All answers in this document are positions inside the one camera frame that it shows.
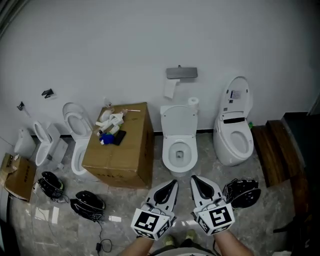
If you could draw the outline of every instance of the sneaker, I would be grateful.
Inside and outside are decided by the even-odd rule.
[[[191,239],[191,241],[193,242],[197,237],[197,233],[194,229],[189,229],[187,232],[186,232],[186,236],[185,236],[185,239]]]
[[[172,235],[166,235],[163,239],[163,244],[164,246],[174,246],[175,245],[175,240]]]

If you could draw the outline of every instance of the white wall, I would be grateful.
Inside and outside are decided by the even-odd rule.
[[[255,125],[308,111],[319,92],[308,15],[289,0],[32,0],[0,40],[0,105],[14,118],[7,136],[14,140],[14,126],[34,120],[58,123],[65,134],[64,103],[81,103],[95,120],[103,96],[147,101],[155,131],[161,105],[198,97],[198,129],[210,129],[218,81],[234,71],[253,91]],[[170,101],[162,95],[165,69],[178,65],[197,67],[198,78]],[[57,99],[41,96],[49,88]],[[32,119],[17,110],[20,101]]]

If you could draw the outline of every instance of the toilet paper holder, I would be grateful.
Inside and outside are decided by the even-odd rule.
[[[198,69],[196,67],[170,67],[165,70],[166,78],[181,79],[181,78],[197,78]]]

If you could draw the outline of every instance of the blue object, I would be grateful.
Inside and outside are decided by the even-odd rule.
[[[114,142],[115,136],[113,136],[112,134],[103,133],[101,135],[101,137],[99,138],[99,140],[103,141],[104,145],[107,145],[107,144],[111,144],[112,142]]]

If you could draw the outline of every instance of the wall-mounted toilet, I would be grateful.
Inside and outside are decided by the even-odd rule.
[[[175,177],[183,177],[198,160],[198,111],[185,105],[161,106],[162,160]]]
[[[252,105],[246,78],[236,76],[229,80],[213,127],[214,150],[225,166],[238,165],[252,155],[254,140],[246,120]]]
[[[34,132],[41,144],[35,156],[36,166],[46,165],[53,160],[60,164],[67,151],[68,144],[60,138],[60,133],[53,123],[42,125],[36,121],[33,124]]]
[[[68,102],[63,106],[62,114],[65,125],[75,141],[71,160],[73,173],[83,179],[97,181],[98,179],[93,174],[82,167],[82,160],[84,159],[93,130],[90,118],[80,105],[72,102]]]

